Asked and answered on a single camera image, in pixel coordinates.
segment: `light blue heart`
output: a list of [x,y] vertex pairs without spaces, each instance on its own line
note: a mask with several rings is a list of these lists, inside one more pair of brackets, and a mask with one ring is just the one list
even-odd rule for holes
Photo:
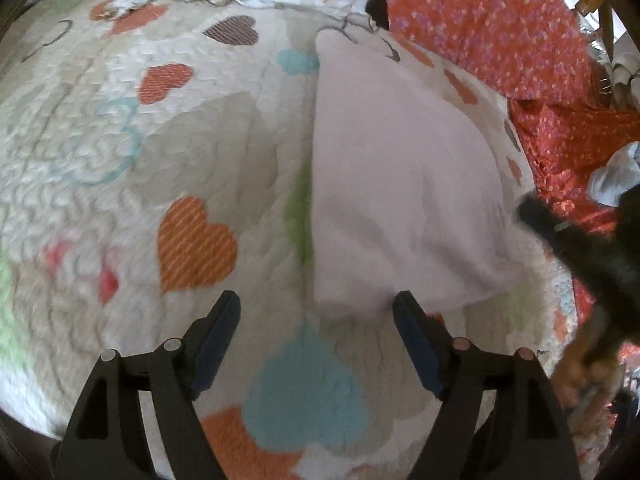
[[295,452],[311,442],[338,447],[359,441],[369,413],[354,373],[303,326],[254,379],[242,419],[261,448]]
[[320,60],[314,54],[303,54],[293,48],[279,51],[278,63],[288,75],[311,74],[320,68]]

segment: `red cloth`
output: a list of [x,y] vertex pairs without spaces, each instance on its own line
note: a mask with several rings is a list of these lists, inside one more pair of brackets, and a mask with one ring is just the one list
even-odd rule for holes
[[390,30],[501,94],[593,102],[586,42],[562,0],[387,0]]
[[[514,100],[509,101],[509,111],[540,196],[556,214],[588,232],[611,234],[615,212],[589,199],[587,184],[591,173],[604,166],[617,150],[640,140],[640,114],[571,110]],[[574,295],[578,322],[582,323],[593,300],[575,279]],[[633,347],[627,346],[625,352],[630,351]]]

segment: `bedspread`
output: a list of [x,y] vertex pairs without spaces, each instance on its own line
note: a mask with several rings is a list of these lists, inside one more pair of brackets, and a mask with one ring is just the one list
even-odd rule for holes
[[[315,34],[344,26],[465,112],[513,211],[533,180],[505,99],[402,37],[311,11],[157,0],[105,22],[108,1],[42,0],[0,43],[0,407],[62,436],[103,349],[150,351],[231,289],[241,322],[195,405],[229,478],[405,478],[439,402],[391,314],[308,308]],[[570,279],[506,222],[527,279],[444,320],[549,370],[575,325]]]

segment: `folded pink fabric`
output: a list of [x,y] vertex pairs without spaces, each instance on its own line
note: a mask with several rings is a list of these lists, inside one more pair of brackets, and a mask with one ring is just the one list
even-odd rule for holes
[[442,311],[513,285],[500,177],[472,121],[340,32],[321,31],[316,49],[316,307],[373,316],[408,289]]

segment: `striped orange heart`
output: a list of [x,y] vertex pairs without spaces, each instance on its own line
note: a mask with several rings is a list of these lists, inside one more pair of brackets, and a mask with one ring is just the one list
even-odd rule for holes
[[238,257],[238,243],[224,224],[209,224],[204,202],[186,196],[172,204],[158,229],[162,291],[213,285]]

